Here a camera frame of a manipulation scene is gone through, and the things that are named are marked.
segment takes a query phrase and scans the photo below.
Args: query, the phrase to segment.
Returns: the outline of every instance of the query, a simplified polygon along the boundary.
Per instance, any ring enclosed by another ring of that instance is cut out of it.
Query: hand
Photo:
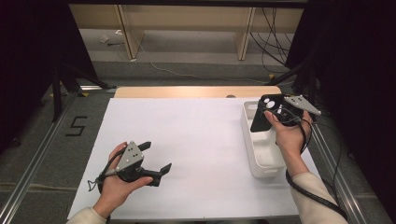
[[[301,173],[309,172],[300,155],[300,149],[304,141],[301,129],[298,126],[284,126],[270,111],[265,111],[264,114],[276,130],[276,143],[280,148],[290,176],[293,177]],[[302,121],[301,123],[306,136],[309,136],[311,132],[310,123],[312,122],[312,119],[308,112],[304,111],[303,119],[309,122],[309,124],[305,121]]]
[[[127,143],[119,144],[110,153],[108,159],[110,160],[118,151],[122,150],[127,146]],[[117,164],[120,162],[120,156],[118,156],[109,166],[108,169],[115,169]],[[93,209],[104,218],[110,216],[110,214],[119,206],[121,206],[128,196],[136,189],[140,189],[146,186],[152,181],[151,177],[141,177],[135,182],[127,183],[121,180],[117,175],[108,176],[105,179],[102,188],[102,194]]]

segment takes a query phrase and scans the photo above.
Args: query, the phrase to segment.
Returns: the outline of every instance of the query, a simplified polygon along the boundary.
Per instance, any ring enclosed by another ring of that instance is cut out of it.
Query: plastic container
[[[257,101],[244,102],[242,111],[242,129],[247,147],[251,173],[258,178],[274,177],[285,167],[282,154],[276,145],[276,132],[252,133],[250,126],[257,110]]]

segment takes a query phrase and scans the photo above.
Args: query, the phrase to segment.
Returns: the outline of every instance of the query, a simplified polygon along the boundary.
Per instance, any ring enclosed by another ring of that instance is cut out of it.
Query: white cloth
[[[311,173],[303,173],[293,178],[294,183],[307,191],[335,203],[334,198],[329,194],[323,182]],[[332,209],[307,198],[295,189],[291,189],[291,196],[297,205],[300,220],[304,224],[310,223],[347,223],[347,221]]]
[[[76,213],[66,224],[105,224],[106,219],[101,217],[93,208],[84,208]]]

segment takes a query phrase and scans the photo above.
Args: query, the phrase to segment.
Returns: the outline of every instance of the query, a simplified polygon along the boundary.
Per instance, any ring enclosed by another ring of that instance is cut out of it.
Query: aluminum rail
[[[1,223],[8,224],[11,222],[11,219],[14,218],[18,210],[18,207],[21,204],[21,201],[23,200],[27,190],[29,189],[30,184],[34,180],[35,175],[38,172],[38,169],[43,163],[43,160],[46,158],[46,155],[50,150],[50,146],[64,121],[64,114],[66,113],[66,111],[69,109],[70,105],[74,102],[76,98],[77,95],[75,93],[70,93],[66,97],[64,102],[64,112],[61,114],[58,120],[56,122],[53,122],[49,127],[46,136],[44,137],[37,152],[33,156],[31,162],[29,163],[24,174],[22,175],[20,182],[16,185],[15,189],[8,197],[7,202],[4,203],[4,206],[2,207],[0,213]]]
[[[329,171],[334,174],[335,168],[337,166],[337,161],[332,155],[329,146],[327,145],[326,141],[324,140],[323,134],[320,131],[317,124],[312,124],[313,126],[313,137],[315,142],[318,145],[319,152],[325,161],[327,168]],[[335,177],[335,186],[341,196],[341,199],[344,202],[344,205],[347,210],[349,222],[351,223],[358,223],[358,224],[365,224],[368,223],[366,218],[364,217],[361,207],[359,203],[356,201],[355,197],[353,196],[352,191],[350,190],[347,182],[341,172],[340,168],[337,168],[337,174]]]

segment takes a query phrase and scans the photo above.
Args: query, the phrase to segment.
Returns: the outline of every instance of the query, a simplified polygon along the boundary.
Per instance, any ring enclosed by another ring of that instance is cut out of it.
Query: white paper
[[[111,99],[92,149],[69,217],[93,206],[98,190],[88,180],[104,169],[108,155],[121,142],[145,150],[145,169],[159,171],[172,162],[161,185],[135,191],[112,219],[164,221],[298,215],[285,172],[255,178],[241,127],[245,101],[252,98]],[[303,158],[318,170],[306,150]]]

